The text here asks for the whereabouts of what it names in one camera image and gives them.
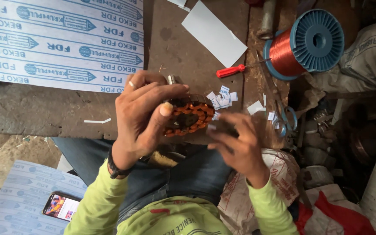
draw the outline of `green long-sleeve shirt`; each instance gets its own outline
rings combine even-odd
[[[65,235],[111,235],[118,208],[127,191],[127,178],[111,179],[107,162],[99,169],[78,206]],[[249,186],[249,196],[263,235],[298,234],[284,202],[269,180],[261,189]],[[117,227],[117,235],[232,234],[207,200],[174,196],[145,206]]]

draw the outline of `red copper wire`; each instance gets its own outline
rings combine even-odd
[[[291,28],[280,33],[271,44],[269,57],[274,69],[284,76],[297,76],[306,71],[295,59],[290,46]]]

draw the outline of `phone screen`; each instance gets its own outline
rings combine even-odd
[[[44,208],[43,214],[62,220],[72,220],[72,216],[78,208],[79,201],[57,194],[52,194],[49,200],[50,203],[48,202]]]

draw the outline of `red screwdriver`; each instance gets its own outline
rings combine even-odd
[[[253,64],[250,64],[250,65],[247,65],[247,66],[244,66],[243,64],[240,64],[238,65],[237,67],[230,67],[230,68],[227,68],[227,69],[221,69],[221,70],[217,70],[217,77],[218,78],[223,78],[223,77],[227,77],[229,75],[232,75],[232,74],[235,74],[237,72],[243,72],[244,69],[246,67],[249,67],[249,66],[252,66],[252,65],[255,65],[257,63],[261,63],[261,62],[264,62],[264,61],[268,61],[270,60],[271,58],[268,58],[268,59],[264,59],[264,60],[261,60],[261,61],[258,61],[256,63],[253,63]]]

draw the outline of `shirt sleeve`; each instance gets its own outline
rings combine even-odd
[[[107,161],[81,200],[65,235],[111,235],[118,221],[118,208],[127,191],[127,177],[111,179]]]
[[[261,189],[254,189],[249,183],[248,188],[262,235],[299,234],[287,206],[277,195],[271,179]]]

